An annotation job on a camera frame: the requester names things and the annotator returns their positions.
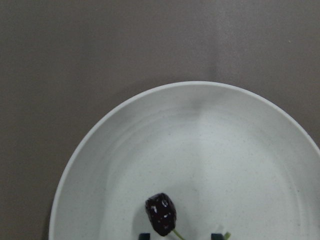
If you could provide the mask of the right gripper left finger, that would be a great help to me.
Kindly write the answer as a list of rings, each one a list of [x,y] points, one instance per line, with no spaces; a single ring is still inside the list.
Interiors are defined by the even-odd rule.
[[[139,234],[139,240],[150,240],[151,239],[151,235],[150,233],[140,233]]]

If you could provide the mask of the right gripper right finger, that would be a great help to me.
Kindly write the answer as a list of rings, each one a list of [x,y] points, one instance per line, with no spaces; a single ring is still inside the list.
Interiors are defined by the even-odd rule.
[[[211,240],[225,240],[225,237],[222,233],[212,233]]]

